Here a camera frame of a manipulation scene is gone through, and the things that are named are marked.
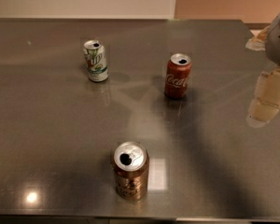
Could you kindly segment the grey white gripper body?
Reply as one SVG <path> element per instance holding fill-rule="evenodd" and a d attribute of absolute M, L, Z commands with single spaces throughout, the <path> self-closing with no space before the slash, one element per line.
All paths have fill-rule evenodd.
<path fill-rule="evenodd" d="M 280 12 L 269 26 L 265 51 L 269 60 L 280 65 Z"/>

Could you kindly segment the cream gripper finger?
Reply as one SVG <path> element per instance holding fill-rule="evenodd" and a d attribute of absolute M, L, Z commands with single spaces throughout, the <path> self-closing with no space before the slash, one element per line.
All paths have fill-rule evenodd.
<path fill-rule="evenodd" d="M 261 72 L 254 98 L 248 108 L 246 122 L 253 128 L 268 124 L 280 111 L 280 66 Z"/>
<path fill-rule="evenodd" d="M 254 36 L 247 41 L 245 47 L 254 51 L 265 50 L 265 42 L 267 39 L 268 31 L 269 27 L 265 27 L 260 31 L 256 31 Z"/>

